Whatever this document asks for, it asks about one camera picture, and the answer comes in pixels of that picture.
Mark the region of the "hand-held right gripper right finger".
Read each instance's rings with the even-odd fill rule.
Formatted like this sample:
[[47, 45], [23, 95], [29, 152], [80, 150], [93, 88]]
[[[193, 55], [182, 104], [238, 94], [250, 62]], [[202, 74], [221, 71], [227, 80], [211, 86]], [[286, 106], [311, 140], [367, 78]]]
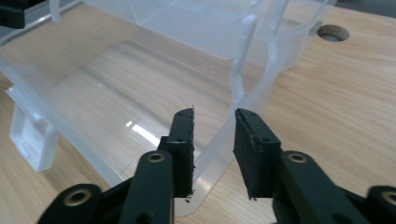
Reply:
[[247, 195], [272, 198], [276, 175], [274, 166], [281, 152], [281, 142], [262, 118], [249, 110], [235, 110], [233, 154], [240, 167]]

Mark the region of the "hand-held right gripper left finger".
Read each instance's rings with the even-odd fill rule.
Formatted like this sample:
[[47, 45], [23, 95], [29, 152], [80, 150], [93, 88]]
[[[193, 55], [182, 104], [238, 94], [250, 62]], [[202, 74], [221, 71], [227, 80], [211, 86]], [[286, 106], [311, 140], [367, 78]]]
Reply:
[[175, 198], [187, 198], [193, 194], [193, 129], [194, 109], [180, 110], [173, 117], [169, 134], [160, 141], [159, 150], [167, 151], [172, 156]]

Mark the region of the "clear plastic storage box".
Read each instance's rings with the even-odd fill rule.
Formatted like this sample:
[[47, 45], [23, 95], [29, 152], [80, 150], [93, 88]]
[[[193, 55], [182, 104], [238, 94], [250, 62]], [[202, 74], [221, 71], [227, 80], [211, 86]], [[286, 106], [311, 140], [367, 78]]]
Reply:
[[110, 185], [194, 111], [193, 213], [233, 160], [234, 111], [261, 113], [335, 0], [48, 0], [0, 26], [10, 136], [37, 171], [66, 138]]

